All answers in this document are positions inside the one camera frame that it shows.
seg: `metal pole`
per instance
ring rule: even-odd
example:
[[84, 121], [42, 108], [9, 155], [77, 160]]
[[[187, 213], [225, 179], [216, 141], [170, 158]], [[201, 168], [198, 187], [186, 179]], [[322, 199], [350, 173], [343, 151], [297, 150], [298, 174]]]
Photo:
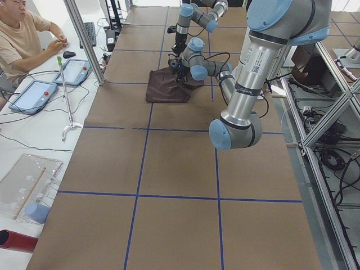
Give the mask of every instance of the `metal pole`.
[[70, 15], [71, 21], [73, 22], [75, 31], [83, 44], [85, 54], [88, 58], [88, 61], [91, 64], [91, 68], [93, 72], [95, 73], [96, 79], [99, 83], [99, 85], [103, 85], [105, 78], [104, 74], [102, 73], [102, 70], [100, 69], [99, 63], [97, 61], [95, 52], [92, 48], [90, 38], [85, 30], [84, 22], [81, 18], [80, 12], [78, 10], [78, 7], [75, 4], [74, 0], [64, 0], [65, 6], [67, 8], [67, 11]]
[[62, 62], [61, 62], [61, 57], [60, 56], [57, 57], [57, 62], [58, 62], [58, 66], [60, 68], [62, 86], [64, 88], [64, 95], [65, 95], [67, 113], [69, 114], [69, 122], [70, 122], [70, 124], [67, 125], [62, 131], [62, 141], [65, 142], [65, 140], [66, 140], [66, 132], [68, 132], [69, 130], [74, 129], [74, 128], [83, 128], [84, 126], [82, 124], [80, 124], [80, 123], [76, 123], [76, 122], [73, 121], [73, 116], [71, 115], [71, 108], [70, 108], [68, 90], [66, 89], [66, 79], [65, 79], [65, 76], [64, 76], [64, 69], [62, 68]]
[[354, 94], [360, 93], [360, 78], [358, 78], [355, 83], [351, 86], [351, 92]]

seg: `brown cloth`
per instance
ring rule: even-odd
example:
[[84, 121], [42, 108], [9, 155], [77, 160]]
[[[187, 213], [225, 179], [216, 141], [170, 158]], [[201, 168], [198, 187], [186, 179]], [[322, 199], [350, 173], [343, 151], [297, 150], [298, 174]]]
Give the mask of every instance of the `brown cloth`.
[[204, 81], [195, 81], [191, 75], [183, 83], [177, 82], [176, 78], [171, 67], [151, 70], [145, 100], [150, 103], [185, 103], [192, 90], [204, 85]]

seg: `wooden stick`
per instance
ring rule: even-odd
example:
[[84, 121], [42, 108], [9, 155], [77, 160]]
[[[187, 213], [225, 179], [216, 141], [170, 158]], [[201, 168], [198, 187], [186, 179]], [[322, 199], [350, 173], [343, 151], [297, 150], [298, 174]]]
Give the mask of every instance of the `wooden stick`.
[[46, 167], [44, 167], [39, 175], [39, 177], [36, 179], [35, 184], [33, 185], [33, 187], [31, 188], [31, 190], [29, 190], [28, 194], [26, 195], [26, 197], [24, 198], [24, 201], [21, 203], [19, 209], [17, 210], [17, 212], [13, 215], [12, 219], [16, 219], [17, 216], [20, 214], [21, 210], [23, 209], [24, 205], [26, 204], [28, 198], [30, 197], [30, 195], [33, 193], [36, 185], [39, 183], [40, 179], [42, 178], [44, 172], [46, 171]]

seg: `blue cup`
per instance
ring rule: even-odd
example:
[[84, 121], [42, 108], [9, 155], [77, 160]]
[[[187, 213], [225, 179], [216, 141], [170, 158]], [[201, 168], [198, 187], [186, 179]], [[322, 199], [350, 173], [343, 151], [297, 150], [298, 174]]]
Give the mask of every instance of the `blue cup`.
[[32, 220], [44, 224], [49, 214], [50, 208], [43, 204], [37, 204], [36, 202], [28, 205], [25, 208], [25, 212]]

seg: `blue tape line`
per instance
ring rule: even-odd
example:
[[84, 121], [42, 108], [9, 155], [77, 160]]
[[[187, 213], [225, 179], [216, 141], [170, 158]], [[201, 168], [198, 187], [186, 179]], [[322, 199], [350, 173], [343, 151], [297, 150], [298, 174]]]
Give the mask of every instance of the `blue tape line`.
[[338, 22], [334, 22], [333, 19], [331, 19], [333, 21], [333, 23], [336, 25], [336, 27], [338, 28], [338, 30], [340, 31], [340, 33], [343, 35], [343, 37], [346, 39], [346, 41], [350, 44], [350, 46], [352, 45], [350, 40], [348, 40], [347, 36], [343, 33], [343, 31], [341, 31], [340, 27], [338, 27]]
[[63, 194], [80, 194], [80, 195], [97, 195], [97, 196], [121, 196], [121, 197], [135, 197], [135, 194], [126, 193], [110, 193], [110, 192], [87, 192], [87, 191], [69, 191], [69, 190], [58, 190], [58, 193]]
[[222, 201], [252, 201], [257, 203], [290, 203], [299, 204], [301, 200], [271, 200], [271, 199], [236, 199], [236, 198], [221, 198]]
[[114, 51], [117, 51], [117, 52], [163, 52], [163, 51], [159, 51], [156, 49], [114, 49]]
[[[132, 24], [129, 26], [154, 26], [154, 27], [164, 27], [163, 25], [152, 25], [152, 24]], [[199, 26], [189, 26], [190, 28], [200, 28]], [[217, 26], [217, 28], [236, 28], [236, 29], [246, 29], [247, 26]]]
[[166, 128], [133, 128], [143, 131], [179, 131], [179, 132], [209, 132], [208, 130], [197, 129], [166, 129]]
[[84, 128], [125, 129], [122, 127], [98, 127], [98, 126], [91, 126], [91, 125], [85, 125]]
[[216, 148], [215, 148], [215, 167], [216, 167], [216, 183], [217, 183], [217, 193], [218, 193], [217, 200], [218, 200], [218, 215], [219, 215], [221, 269], [224, 270], [224, 247], [223, 247], [223, 228], [222, 228], [222, 219], [221, 219], [219, 163], [218, 163], [218, 150]]
[[147, 84], [147, 83], [132, 83], [132, 82], [110, 82], [110, 81], [107, 81], [108, 83], [112, 83], [112, 84]]
[[77, 195], [96, 195], [96, 196], [124, 196], [124, 197], [144, 197], [161, 199], [183, 199], [183, 200], [209, 200], [209, 201], [252, 201], [256, 203], [302, 203], [301, 200], [274, 200], [274, 199], [245, 199], [245, 198], [215, 198], [215, 197], [193, 197], [193, 196], [172, 196], [172, 195], [148, 195], [148, 194], [129, 194], [111, 192], [89, 192], [89, 191], [69, 191], [59, 190], [58, 193], [77, 194]]
[[360, 21], [358, 19], [355, 18], [355, 16], [350, 12], [351, 16], [354, 17], [355, 21], [357, 21], [360, 24]]
[[[169, 16], [169, 7], [168, 10], [166, 12], [166, 19], [165, 19], [165, 25], [167, 24], [168, 21], [168, 16]], [[163, 45], [164, 45], [164, 39], [165, 39], [165, 33], [166, 33], [166, 29], [167, 27], [164, 26], [164, 34], [163, 34], [163, 44], [161, 45], [161, 50], [163, 49]], [[159, 64], [158, 64], [158, 69], [160, 66], [160, 61], [161, 61], [161, 54], [159, 57]], [[150, 124], [151, 124], [151, 117], [152, 117], [152, 110], [154, 108], [154, 104], [151, 104], [151, 110], [150, 110], [150, 116], [148, 118], [148, 125], [147, 128], [150, 128]], [[128, 239], [128, 246], [126, 249], [126, 256], [125, 256], [125, 262], [124, 262], [124, 270], [126, 270], [127, 265], [128, 265], [128, 259], [129, 259], [129, 251], [130, 251], [130, 245], [131, 245], [131, 238], [132, 238], [132, 233], [133, 233], [133, 229], [134, 229], [134, 221], [135, 221], [135, 215], [136, 215], [136, 209], [137, 209], [137, 202], [138, 202], [138, 195], [139, 195], [139, 191], [140, 191], [140, 185], [141, 185], [141, 178], [142, 178], [142, 172], [143, 172], [143, 166], [144, 166], [144, 162], [145, 162], [145, 154], [146, 154], [146, 147], [147, 147], [147, 141], [149, 139], [149, 130], [146, 132], [146, 139], [145, 139], [145, 145], [144, 145], [144, 151], [142, 154], [142, 160], [141, 160], [141, 168], [140, 168], [140, 173], [139, 173], [139, 180], [138, 180], [138, 185], [137, 185], [137, 189], [136, 189], [136, 198], [135, 198], [135, 203], [134, 203], [134, 209], [133, 209], [133, 217], [131, 220], [131, 226], [130, 226], [130, 233], [129, 233], [129, 239]]]
[[[209, 57], [212, 55], [212, 47], [210, 42], [210, 33], [208, 32], [208, 44], [209, 44]], [[214, 83], [213, 83], [213, 77], [210, 77], [210, 83], [211, 83], [211, 101], [214, 102]]]

